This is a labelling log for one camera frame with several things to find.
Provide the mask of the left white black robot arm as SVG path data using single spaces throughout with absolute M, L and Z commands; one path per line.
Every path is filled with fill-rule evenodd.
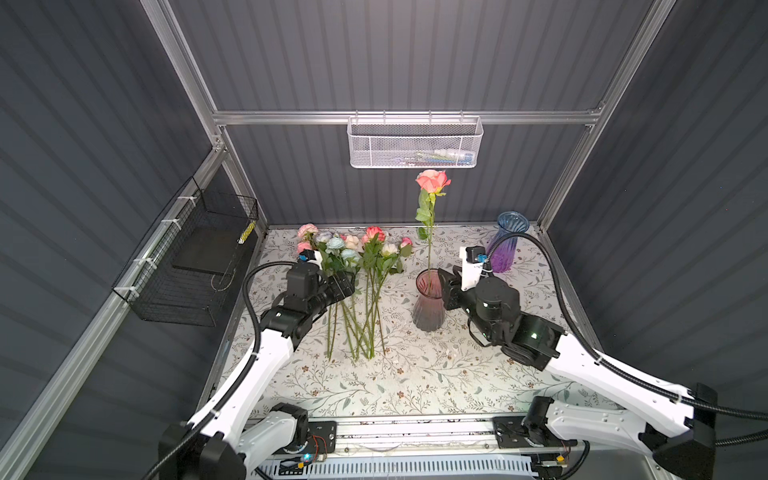
M 254 339 L 214 396 L 185 424 L 170 426 L 147 479 L 246 479 L 274 452 L 308 434 L 305 410 L 279 406 L 246 425 L 266 387 L 313 324 L 355 292 L 352 275 L 326 275 L 312 261 L 285 262 L 286 289 L 262 314 L 250 315 Z

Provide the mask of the white pink bud spray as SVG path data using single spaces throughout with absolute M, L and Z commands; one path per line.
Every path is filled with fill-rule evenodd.
M 387 241 L 379 227 L 369 227 L 362 237 L 345 235 L 341 258 L 359 289 L 341 305 L 344 331 L 354 361 L 372 359 L 377 346 L 384 350 L 380 301 L 385 282 L 402 272 L 402 248 Z

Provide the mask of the pale pink flower spray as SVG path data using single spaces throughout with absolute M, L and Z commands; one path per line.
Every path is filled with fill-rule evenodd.
M 331 267 L 328 244 L 334 238 L 334 234 L 330 231 L 320 231 L 316 225 L 308 223 L 298 229 L 297 236 L 299 241 L 298 253 L 301 254 L 304 250 L 318 251 L 321 256 L 319 260 L 321 269 L 326 276 L 330 276 L 333 273 L 333 269 Z M 326 321 L 327 341 L 325 355 L 328 360 L 332 359 L 335 346 L 337 312 L 336 307 L 330 307 Z

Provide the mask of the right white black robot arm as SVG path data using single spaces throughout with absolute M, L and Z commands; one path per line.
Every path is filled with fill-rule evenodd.
M 537 395 L 516 435 L 535 446 L 577 442 L 622 448 L 651 458 L 682 479 L 710 479 L 716 456 L 714 417 L 691 406 L 696 392 L 590 354 L 561 326 L 525 313 L 519 293 L 497 277 L 469 288 L 459 269 L 437 272 L 448 310 L 468 318 L 471 338 L 514 362 L 583 385 L 616 404 L 614 410 L 578 407 Z

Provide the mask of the blue purple glass vase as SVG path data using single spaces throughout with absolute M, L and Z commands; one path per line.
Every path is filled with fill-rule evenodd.
M 508 235 L 526 233 L 529 228 L 529 220 L 519 212 L 506 211 L 497 217 L 497 232 L 486 244 L 486 252 L 493 252 L 490 260 L 495 274 L 509 271 L 514 264 L 518 238 Z

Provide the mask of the floral patterned table mat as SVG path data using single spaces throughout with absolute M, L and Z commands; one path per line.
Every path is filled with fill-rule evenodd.
M 384 331 L 372 358 L 354 355 L 339 309 L 324 315 L 269 383 L 253 410 L 262 417 L 290 403 L 313 417 L 523 412 L 537 395 L 594 408 L 610 402 L 587 387 L 525 367 L 477 345 L 477 330 L 449 312 L 436 331 L 412 319 L 416 279 L 427 265 L 457 264 L 458 248 L 494 235 L 491 225 L 441 226 L 434 243 L 416 242 L 402 274 L 389 278 L 380 301 Z

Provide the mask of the red pink glass vase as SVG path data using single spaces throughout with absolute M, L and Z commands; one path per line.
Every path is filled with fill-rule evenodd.
M 412 320 L 416 328 L 424 332 L 435 332 L 445 322 L 442 288 L 438 270 L 423 270 L 416 278 L 418 298 L 412 309 Z

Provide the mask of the pink rose stem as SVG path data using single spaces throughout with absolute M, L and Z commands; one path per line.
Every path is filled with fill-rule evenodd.
M 375 356 L 375 332 L 378 318 L 378 301 L 384 274 L 385 257 L 382 249 L 386 243 L 386 234 L 378 226 L 366 229 L 363 237 L 362 265 L 365 272 L 365 328 L 364 338 L 367 341 L 368 352 L 366 356 L 372 359 Z
M 444 170 L 427 169 L 416 177 L 420 188 L 416 220 L 422 226 L 418 230 L 419 238 L 427 242 L 427 269 L 432 267 L 432 245 L 436 222 L 436 202 L 445 196 L 445 188 L 451 184 Z

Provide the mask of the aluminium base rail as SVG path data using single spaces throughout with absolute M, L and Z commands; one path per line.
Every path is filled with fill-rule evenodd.
M 352 456 L 363 453 L 480 453 L 485 450 L 554 451 L 568 455 L 574 440 L 535 441 L 523 435 L 523 413 L 436 414 L 311 418 L 304 440 L 281 456 Z

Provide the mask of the yellow green marker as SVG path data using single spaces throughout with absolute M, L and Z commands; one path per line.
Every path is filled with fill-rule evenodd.
M 240 234 L 240 236 L 238 237 L 238 244 L 239 244 L 239 245 L 243 245 L 243 244 L 245 244 L 245 243 L 246 243 L 246 241 L 248 240 L 248 238 L 251 236 L 251 234 L 252 234 L 252 233 L 254 232 L 254 230 L 256 229 L 256 226 L 257 226 L 257 222 L 256 222 L 256 221 L 251 221 L 251 222 L 250 222 L 250 223 L 249 223 L 249 224 L 248 224 L 248 225 L 245 227 L 245 229 L 242 231 L 242 233 L 241 233 L 241 234 Z

